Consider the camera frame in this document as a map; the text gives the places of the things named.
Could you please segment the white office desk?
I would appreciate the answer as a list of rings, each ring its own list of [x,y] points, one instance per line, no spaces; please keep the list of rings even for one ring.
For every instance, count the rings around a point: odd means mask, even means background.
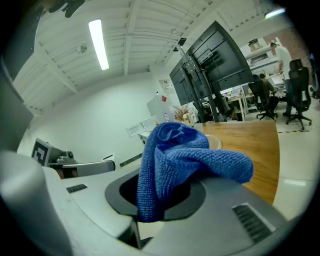
[[[246,101],[242,94],[228,98],[228,106],[230,108],[231,118],[237,121],[245,121],[247,115]]]

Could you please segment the black ceiling mount plate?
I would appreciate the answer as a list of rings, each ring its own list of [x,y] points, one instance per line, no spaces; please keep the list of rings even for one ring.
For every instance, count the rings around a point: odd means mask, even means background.
[[[186,38],[181,37],[177,45],[174,47],[173,52],[179,52],[182,46],[185,44],[186,40]]]

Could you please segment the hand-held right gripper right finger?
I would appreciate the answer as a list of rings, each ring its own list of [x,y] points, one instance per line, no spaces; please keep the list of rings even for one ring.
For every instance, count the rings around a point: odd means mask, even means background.
[[[267,256],[295,228],[271,204],[229,179],[205,178],[203,204],[164,223],[143,251],[151,256]]]

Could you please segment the white wall panel box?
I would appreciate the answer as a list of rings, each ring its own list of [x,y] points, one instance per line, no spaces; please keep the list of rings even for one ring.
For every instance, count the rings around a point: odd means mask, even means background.
[[[163,89],[163,92],[167,95],[173,94],[175,92],[174,86],[170,79],[159,80],[159,83]]]

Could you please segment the ceiling tube light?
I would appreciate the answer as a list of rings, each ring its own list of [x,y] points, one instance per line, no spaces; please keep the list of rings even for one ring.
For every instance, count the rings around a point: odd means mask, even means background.
[[[267,12],[264,17],[265,19],[270,19],[274,16],[277,16],[277,15],[280,15],[280,14],[283,14],[286,12],[286,9],[285,8],[278,8],[278,9],[275,9],[275,10],[272,10],[272,11],[269,11]]]
[[[98,59],[98,63],[100,65],[101,70],[105,71],[109,69],[109,63],[105,49],[101,19],[90,21],[88,23],[88,28],[93,43],[93,47]]]

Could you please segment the white refrigerator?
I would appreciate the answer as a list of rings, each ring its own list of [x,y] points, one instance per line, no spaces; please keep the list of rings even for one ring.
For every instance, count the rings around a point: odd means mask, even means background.
[[[166,102],[162,101],[162,96],[166,97]],[[168,95],[157,94],[147,103],[150,115],[156,116],[158,123],[165,122],[165,113],[168,115],[169,122],[175,121],[175,110]]]

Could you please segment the blue cloth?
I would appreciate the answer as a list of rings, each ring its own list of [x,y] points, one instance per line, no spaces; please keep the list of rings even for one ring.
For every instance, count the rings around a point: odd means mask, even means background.
[[[254,174],[253,161],[244,153],[211,149],[200,131],[179,122],[157,125],[142,154],[137,181],[137,216],[142,223],[164,219],[173,190],[196,172],[247,183]]]

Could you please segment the dried brown plant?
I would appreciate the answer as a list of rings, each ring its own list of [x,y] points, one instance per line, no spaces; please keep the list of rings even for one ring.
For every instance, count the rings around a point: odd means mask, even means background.
[[[184,121],[184,115],[185,114],[190,114],[192,115],[194,112],[191,108],[189,108],[187,105],[181,106],[181,107],[177,107],[174,106],[174,118],[175,120],[179,121],[179,122],[183,122]]]

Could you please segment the black monitor on stand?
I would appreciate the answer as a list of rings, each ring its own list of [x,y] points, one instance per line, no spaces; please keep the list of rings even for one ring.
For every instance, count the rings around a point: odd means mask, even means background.
[[[182,58],[170,72],[169,76],[180,105],[183,106],[193,103],[197,109],[199,122],[204,123],[206,121],[205,110],[201,103],[199,90],[196,88],[198,79],[193,79],[192,73],[188,70],[189,67],[188,61]]]
[[[246,58],[230,34],[214,21],[186,52],[200,100],[208,98],[214,122],[227,113],[221,91],[254,81]]]

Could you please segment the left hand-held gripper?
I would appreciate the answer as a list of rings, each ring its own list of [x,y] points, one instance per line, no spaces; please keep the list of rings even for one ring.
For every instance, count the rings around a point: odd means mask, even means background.
[[[39,138],[35,140],[31,157],[41,166],[56,170],[60,178],[85,177],[116,170],[113,160],[75,163],[72,151],[58,149]]]

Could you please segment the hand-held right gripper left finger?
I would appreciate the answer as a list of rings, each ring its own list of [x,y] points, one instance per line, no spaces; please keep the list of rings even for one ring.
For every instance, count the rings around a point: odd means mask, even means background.
[[[107,175],[60,179],[51,168],[0,152],[0,197],[26,237],[46,256],[140,256],[129,216],[104,195]]]

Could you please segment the person's grey shirt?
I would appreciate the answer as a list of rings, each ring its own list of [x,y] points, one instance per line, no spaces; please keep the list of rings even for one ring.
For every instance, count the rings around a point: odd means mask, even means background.
[[[0,56],[0,152],[17,151],[34,115],[14,88]]]

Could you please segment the black office chair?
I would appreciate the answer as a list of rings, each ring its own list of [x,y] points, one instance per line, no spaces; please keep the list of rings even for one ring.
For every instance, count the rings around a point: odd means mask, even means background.
[[[269,93],[266,95],[263,84],[262,81],[254,81],[248,84],[254,96],[254,105],[259,111],[256,118],[262,120],[263,118],[268,117],[276,121],[275,118],[278,117],[278,114],[275,112],[278,104],[276,100],[277,97],[274,96],[274,92],[271,93],[272,96],[270,96]]]
[[[303,120],[312,124],[312,120],[303,116],[303,112],[309,110],[311,105],[311,96],[309,94],[309,69],[303,66],[301,59],[294,59],[289,64],[289,78],[291,89],[287,93],[287,103],[292,108],[295,108],[295,114],[289,114],[286,121],[288,125],[294,120],[298,120],[301,124],[301,131],[305,130]]]

